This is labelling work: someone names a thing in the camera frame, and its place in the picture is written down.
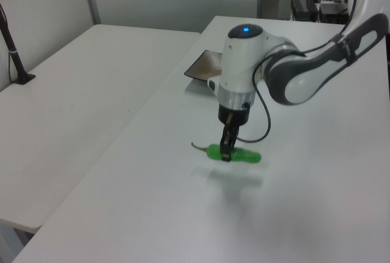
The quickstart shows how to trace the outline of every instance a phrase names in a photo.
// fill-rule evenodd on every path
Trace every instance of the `white table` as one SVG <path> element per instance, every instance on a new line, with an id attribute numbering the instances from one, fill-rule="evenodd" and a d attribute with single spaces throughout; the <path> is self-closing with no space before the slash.
<path id="1" fill-rule="evenodd" d="M 94 26 L 0 93 L 0 223 L 36 232 L 198 33 Z"/>
<path id="2" fill-rule="evenodd" d="M 222 124 L 216 99 L 183 72 L 242 23 L 302 49 L 341 28 L 216 17 L 15 263 L 389 262 L 385 43 L 299 106 L 276 104 L 261 83 L 270 135 L 237 145 L 263 159 L 228 164 L 190 146 L 218 142 Z M 258 100 L 251 110 L 243 138 L 266 128 Z"/>

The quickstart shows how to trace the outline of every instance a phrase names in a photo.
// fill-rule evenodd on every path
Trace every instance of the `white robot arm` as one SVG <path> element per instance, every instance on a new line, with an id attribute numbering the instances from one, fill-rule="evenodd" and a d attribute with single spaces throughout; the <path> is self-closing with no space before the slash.
<path id="1" fill-rule="evenodd" d="M 219 120 L 225 124 L 220 144 L 223 160 L 230 161 L 239 126 L 248 120 L 260 79 L 276 102 L 306 102 L 390 31 L 390 0 L 357 0 L 355 10 L 345 30 L 311 52 L 301 52 L 290 40 L 256 25 L 240 25 L 229 32 L 222 74 L 208 79 L 218 97 Z"/>

